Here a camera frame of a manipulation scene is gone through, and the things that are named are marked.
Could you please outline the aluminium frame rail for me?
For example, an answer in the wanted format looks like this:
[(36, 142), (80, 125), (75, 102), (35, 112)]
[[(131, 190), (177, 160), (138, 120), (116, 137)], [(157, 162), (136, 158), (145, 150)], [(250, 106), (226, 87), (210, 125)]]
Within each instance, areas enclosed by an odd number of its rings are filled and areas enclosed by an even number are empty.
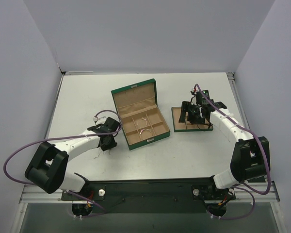
[(25, 177), (64, 200), (182, 208), (270, 177), (270, 146), (246, 129), (225, 73), (65, 76), (51, 138)]

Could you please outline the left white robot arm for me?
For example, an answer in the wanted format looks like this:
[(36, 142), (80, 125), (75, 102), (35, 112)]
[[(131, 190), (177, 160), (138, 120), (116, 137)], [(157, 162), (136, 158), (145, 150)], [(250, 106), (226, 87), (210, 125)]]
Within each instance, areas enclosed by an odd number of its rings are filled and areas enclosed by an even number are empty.
[(52, 144), (43, 142), (37, 148), (25, 177), (51, 194), (58, 189), (72, 191), (80, 200), (89, 196), (88, 180), (77, 172), (67, 170), (68, 162), (92, 149), (110, 150), (117, 146), (113, 134), (120, 128), (119, 121), (102, 117), (81, 134), (81, 138)]

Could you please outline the green jewelry box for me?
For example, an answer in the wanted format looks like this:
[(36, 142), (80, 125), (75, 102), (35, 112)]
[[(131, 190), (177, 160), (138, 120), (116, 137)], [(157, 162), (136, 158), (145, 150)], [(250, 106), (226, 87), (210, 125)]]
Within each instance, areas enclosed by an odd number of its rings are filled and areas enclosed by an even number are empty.
[[(121, 117), (124, 137), (129, 150), (160, 141), (170, 136), (170, 129), (158, 107), (156, 80), (149, 79), (111, 91), (117, 113)], [(146, 127), (139, 128), (137, 120), (145, 117)], [(150, 129), (152, 137), (141, 137), (141, 129)]]

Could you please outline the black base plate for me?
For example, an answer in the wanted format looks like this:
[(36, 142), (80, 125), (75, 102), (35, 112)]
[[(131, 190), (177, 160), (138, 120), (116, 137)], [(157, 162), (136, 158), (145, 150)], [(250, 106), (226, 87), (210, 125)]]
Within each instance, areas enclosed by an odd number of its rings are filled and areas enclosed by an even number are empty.
[(115, 214), (187, 214), (203, 213), (210, 205), (222, 214), (227, 202), (235, 199), (232, 189), (218, 189), (213, 178), (182, 178), (126, 181), (89, 181), (77, 196), (62, 193), (63, 201), (72, 201), (72, 209), (80, 212), (99, 213), (90, 198)]

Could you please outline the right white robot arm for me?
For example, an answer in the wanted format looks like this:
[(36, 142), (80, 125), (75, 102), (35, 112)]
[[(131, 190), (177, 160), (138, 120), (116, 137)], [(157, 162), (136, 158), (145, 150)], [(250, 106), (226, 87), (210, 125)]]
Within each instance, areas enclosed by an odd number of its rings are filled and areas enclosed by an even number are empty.
[(195, 86), (191, 95), (190, 101), (181, 103), (178, 123), (190, 123), (200, 131), (217, 127), (234, 144), (229, 168), (213, 177), (215, 187), (226, 189), (247, 180), (266, 177), (266, 190), (260, 194), (267, 194), (271, 186), (269, 141), (242, 126), (222, 102), (210, 98), (208, 90)]

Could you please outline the silver pearl bangle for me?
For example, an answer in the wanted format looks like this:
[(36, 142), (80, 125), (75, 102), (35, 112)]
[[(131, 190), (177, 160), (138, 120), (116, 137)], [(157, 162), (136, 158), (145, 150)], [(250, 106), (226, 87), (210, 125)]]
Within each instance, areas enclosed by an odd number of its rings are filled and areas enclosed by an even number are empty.
[(139, 128), (146, 127), (148, 125), (148, 120), (145, 117), (141, 117), (136, 122)]
[(140, 136), (141, 137), (152, 137), (153, 136), (153, 132), (150, 129), (141, 129), (140, 130)]

